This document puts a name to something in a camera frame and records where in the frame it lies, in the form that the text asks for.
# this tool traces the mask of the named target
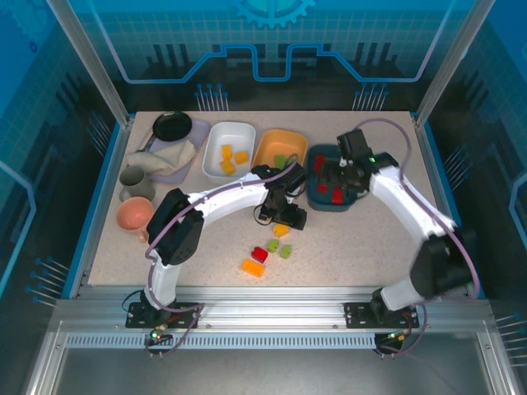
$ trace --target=orange block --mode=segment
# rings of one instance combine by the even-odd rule
[[[223,171],[225,171],[226,175],[233,175],[236,172],[236,168],[228,159],[221,161],[220,166],[222,167]]]
[[[247,155],[247,152],[240,151],[234,154],[234,162],[237,165],[243,165],[245,162],[248,162],[248,161],[249,161],[249,156]]]
[[[250,259],[246,259],[241,265],[241,270],[248,272],[253,276],[261,277],[264,274],[265,266],[251,261]]]
[[[222,155],[223,155],[223,159],[232,158],[231,146],[227,144],[225,146],[222,146]]]

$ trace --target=white rectangular bowl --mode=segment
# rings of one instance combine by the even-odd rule
[[[237,180],[239,177],[249,173],[250,164],[253,161],[254,140],[256,130],[248,123],[242,122],[220,122],[214,125],[208,135],[205,157],[203,158],[203,172],[215,184],[226,184]],[[223,160],[222,146],[230,145],[232,152],[232,164],[236,172],[226,176],[220,162]],[[236,152],[245,151],[249,161],[243,165],[234,162]]]

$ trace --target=pink mug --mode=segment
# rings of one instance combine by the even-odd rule
[[[147,225],[154,216],[154,206],[144,197],[131,197],[119,205],[115,220],[121,229],[137,235],[141,243],[148,240]]]

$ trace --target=purple plate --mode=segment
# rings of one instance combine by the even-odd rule
[[[209,122],[203,121],[202,119],[192,118],[192,129],[190,129],[190,132],[186,138],[182,140],[177,140],[175,142],[162,142],[161,140],[156,139],[152,143],[152,146],[150,147],[149,151],[156,152],[156,151],[162,150],[163,148],[167,148],[168,146],[177,144],[179,142],[190,140],[190,142],[194,144],[194,147],[196,148],[196,152],[199,152],[199,150],[201,149],[201,146],[207,139],[207,136],[210,130],[211,130],[211,124]],[[184,181],[187,174],[189,173],[190,166],[192,166],[194,159],[196,159],[196,157],[194,157],[186,166],[182,167],[181,169],[175,171],[172,174],[169,174],[169,175],[152,174],[150,175],[150,179],[158,183],[181,184]]]

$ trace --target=green cube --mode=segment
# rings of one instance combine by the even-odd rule
[[[267,250],[270,253],[276,253],[278,251],[278,247],[280,247],[280,242],[274,239],[269,242],[269,245],[267,246]]]
[[[284,155],[275,155],[274,167],[278,167],[280,170],[286,167],[286,157]]]
[[[292,247],[289,244],[286,244],[280,250],[280,258],[288,259],[291,257]]]

